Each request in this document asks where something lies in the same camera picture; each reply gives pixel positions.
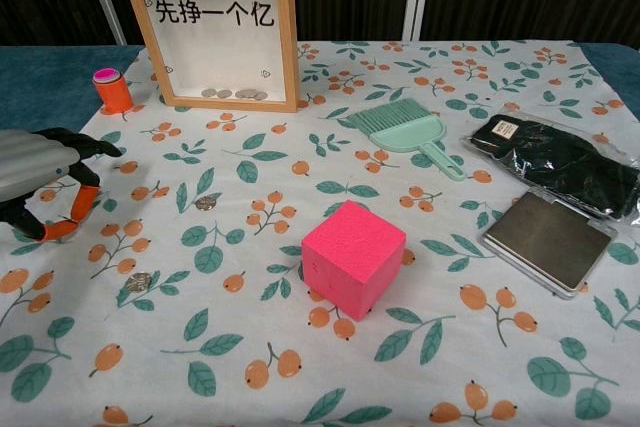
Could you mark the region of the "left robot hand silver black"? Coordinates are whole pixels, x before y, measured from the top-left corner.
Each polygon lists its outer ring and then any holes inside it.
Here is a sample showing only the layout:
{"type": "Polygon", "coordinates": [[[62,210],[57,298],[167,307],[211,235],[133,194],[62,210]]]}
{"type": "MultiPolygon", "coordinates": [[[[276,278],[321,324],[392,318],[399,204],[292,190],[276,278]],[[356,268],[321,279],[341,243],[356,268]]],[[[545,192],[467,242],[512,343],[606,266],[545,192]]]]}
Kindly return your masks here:
{"type": "Polygon", "coordinates": [[[118,158],[120,149],[105,140],[62,127],[28,132],[1,132],[1,221],[26,237],[39,241],[57,240],[73,233],[88,215],[100,191],[100,177],[84,164],[95,155],[118,158]],[[40,222],[26,207],[35,192],[69,176],[79,190],[68,219],[40,222]]]}

